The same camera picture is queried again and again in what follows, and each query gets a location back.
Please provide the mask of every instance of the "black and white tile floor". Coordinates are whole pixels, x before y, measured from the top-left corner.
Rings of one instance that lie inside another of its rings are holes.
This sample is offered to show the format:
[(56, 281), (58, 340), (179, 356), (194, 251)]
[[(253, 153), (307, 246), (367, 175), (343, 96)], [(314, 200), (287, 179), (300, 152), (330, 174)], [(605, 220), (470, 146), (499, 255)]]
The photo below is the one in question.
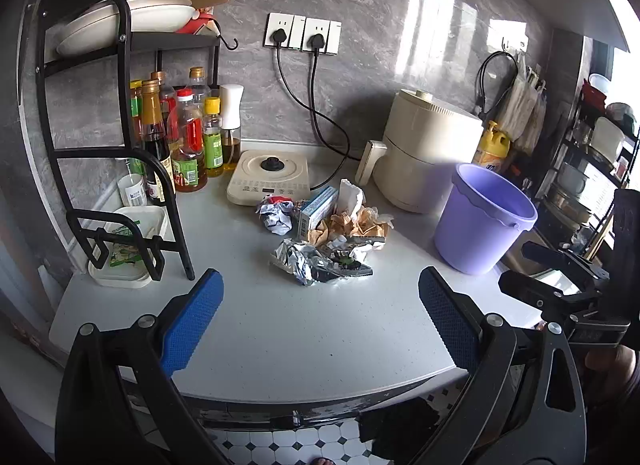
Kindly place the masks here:
[[(442, 419), (459, 395), (459, 388), (452, 385), (424, 398)], [(318, 457), (329, 458), (336, 465), (388, 464), (371, 453), (372, 441), (360, 441), (355, 419), (297, 431), (207, 432), (235, 465), (306, 465)]]

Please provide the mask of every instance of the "air fryer handle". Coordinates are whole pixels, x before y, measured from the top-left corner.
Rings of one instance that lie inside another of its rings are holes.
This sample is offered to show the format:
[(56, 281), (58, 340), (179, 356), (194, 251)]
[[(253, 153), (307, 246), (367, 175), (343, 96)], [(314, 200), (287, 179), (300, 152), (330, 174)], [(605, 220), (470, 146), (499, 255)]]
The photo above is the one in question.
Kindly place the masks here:
[(369, 183), (373, 166), (376, 162), (386, 155), (385, 142), (379, 142), (377, 140), (369, 140), (367, 146), (364, 148), (360, 165), (356, 171), (356, 185), (363, 187)]

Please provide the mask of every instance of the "blue gripper pad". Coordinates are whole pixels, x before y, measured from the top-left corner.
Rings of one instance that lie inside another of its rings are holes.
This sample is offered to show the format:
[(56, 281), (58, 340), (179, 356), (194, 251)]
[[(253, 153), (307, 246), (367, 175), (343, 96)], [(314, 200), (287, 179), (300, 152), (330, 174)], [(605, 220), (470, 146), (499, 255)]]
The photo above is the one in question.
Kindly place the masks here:
[(449, 297), (455, 292), (449, 288), (447, 293), (444, 280), (438, 282), (430, 268), (425, 268), (418, 280), (420, 300), (455, 365), (473, 374), (478, 368), (478, 335)]
[(222, 303), (224, 289), (222, 275), (212, 268), (191, 289), (187, 303), (164, 335), (161, 365), (168, 377), (187, 367), (202, 334)]

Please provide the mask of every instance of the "black power cord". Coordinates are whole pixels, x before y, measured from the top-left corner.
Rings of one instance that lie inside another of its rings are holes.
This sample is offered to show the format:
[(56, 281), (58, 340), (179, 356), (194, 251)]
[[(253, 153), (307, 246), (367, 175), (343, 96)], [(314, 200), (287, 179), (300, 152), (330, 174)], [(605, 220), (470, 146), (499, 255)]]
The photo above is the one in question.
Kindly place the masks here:
[[(500, 97), (494, 103), (494, 105), (491, 106), (491, 109), (489, 109), (489, 111), (484, 111), (484, 106), (486, 105), (486, 92), (484, 91), (484, 75), (486, 73), (486, 68), (487, 66), (489, 66), (489, 63), (492, 60), (494, 60), (496, 57), (500, 57), (501, 55), (506, 55), (513, 61), (513, 65), (516, 69), (516, 72), (513, 74), (513, 78), (511, 79), (511, 82), (509, 83), (507, 88), (502, 92), (502, 95), (500, 95)], [(482, 62), (478, 70), (478, 74), (476, 74), (476, 82), (478, 83), (478, 87), (479, 87), (479, 95), (478, 95), (477, 102), (478, 102), (478, 106), (480, 107), (480, 112), (478, 113), (478, 117), (482, 120), (482, 122), (484, 122), (484, 119), (489, 114), (491, 114), (492, 111), (494, 111), (494, 109), (498, 106), (498, 104), (500, 104), (500, 102), (502, 102), (502, 99), (505, 97), (505, 95), (507, 95), (509, 90), (513, 87), (513, 83), (515, 82), (517, 76), (518, 76), (518, 63), (516, 62), (513, 55), (511, 55), (509, 52), (504, 52), (502, 50), (499, 50), (498, 52), (493, 52), (491, 55), (489, 55), (489, 57), (487, 57)]]
[[(344, 163), (345, 163), (347, 158), (351, 158), (352, 160), (360, 161), (359, 158), (356, 158), (355, 156), (349, 155), (349, 151), (351, 150), (351, 139), (349, 138), (349, 134), (344, 130), (344, 128), (341, 127), (340, 124), (337, 124), (337, 122), (333, 121), (332, 119), (330, 119), (329, 117), (327, 117), (323, 113), (321, 113), (318, 110), (316, 110), (316, 99), (315, 99), (315, 95), (314, 95), (315, 94), (315, 81), (316, 81), (316, 68), (318, 67), (319, 51), (320, 51), (321, 48), (324, 47), (324, 37), (322, 36), (322, 34), (316, 34), (316, 35), (312, 36), (311, 39), (309, 40), (309, 45), (311, 46), (311, 48), (313, 49), (313, 52), (314, 52), (314, 64), (313, 64), (313, 68), (312, 68), (312, 71), (311, 71), (311, 83), (310, 83), (310, 90), (309, 90), (309, 99), (310, 99), (311, 107), (307, 106), (300, 99), (298, 99), (298, 97), (296, 97), (296, 95), (292, 92), (291, 88), (289, 87), (289, 84), (287, 83), (287, 79), (284, 76), (284, 72), (282, 71), (282, 64), (280, 62), (280, 45), (287, 39), (286, 32), (282, 28), (279, 28), (278, 30), (276, 30), (273, 33), (271, 38), (273, 39), (273, 42), (276, 43), (276, 58), (277, 58), (277, 61), (278, 61), (278, 70), (280, 71), (280, 77), (282, 78), (282, 82), (284, 83), (284, 86), (286, 87), (287, 91), (289, 92), (291, 97), (293, 97), (293, 100), (295, 100), (295, 102), (297, 102), (299, 105), (301, 105), (306, 110), (311, 111), (313, 125), (314, 125), (314, 128), (315, 128), (315, 131), (318, 134), (318, 138), (320, 138), (320, 141), (326, 147), (331, 149), (334, 153), (337, 153), (338, 155), (342, 155), (342, 160), (340, 161), (340, 164), (338, 164), (337, 168), (335, 169), (334, 172), (332, 172), (331, 176), (329, 176), (321, 184), (314, 185), (313, 187), (310, 188), (310, 190), (316, 190), (316, 189), (322, 187), (322, 185), (325, 185), (325, 184), (327, 184), (328, 182), (331, 181), (331, 179), (337, 174), (337, 172), (340, 171), (340, 169), (344, 165)], [(319, 127), (319, 124), (318, 124), (318, 115), (320, 115), (322, 118), (324, 118), (327, 121), (329, 121), (331, 124), (333, 124), (336, 128), (338, 128), (342, 132), (342, 134), (344, 135), (344, 138), (346, 138), (346, 140), (347, 140), (347, 150), (346, 150), (345, 153), (343, 153), (339, 149), (337, 149), (334, 146), (332, 146), (331, 144), (329, 144), (326, 140), (324, 140), (324, 137), (322, 136), (322, 132), (320, 131), (320, 127)]]

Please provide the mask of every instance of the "white tray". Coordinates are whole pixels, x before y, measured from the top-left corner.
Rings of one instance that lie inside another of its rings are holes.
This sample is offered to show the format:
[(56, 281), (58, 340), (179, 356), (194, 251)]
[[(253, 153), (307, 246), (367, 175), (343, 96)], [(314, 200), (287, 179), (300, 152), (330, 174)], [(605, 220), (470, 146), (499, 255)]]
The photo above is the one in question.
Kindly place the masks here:
[[(155, 205), (121, 207), (115, 212), (129, 217), (133, 221), (139, 220), (140, 225), (138, 225), (138, 227), (145, 238), (151, 238), (156, 234), (164, 236), (166, 233), (169, 218), (164, 207), (157, 207)], [(120, 226), (120, 223), (107, 223), (104, 229), (107, 232), (113, 232)], [(111, 254), (113, 243), (106, 241), (105, 244)], [(94, 256), (98, 257), (99, 255), (100, 249), (96, 246)], [(133, 264), (124, 263), (117, 267), (110, 267), (109, 259), (107, 259), (107, 262), (102, 268), (95, 268), (94, 264), (89, 261), (89, 275), (94, 278), (99, 285), (115, 286), (116, 288), (142, 288), (151, 282), (151, 276), (148, 271), (146, 271), (144, 261), (136, 261)]]

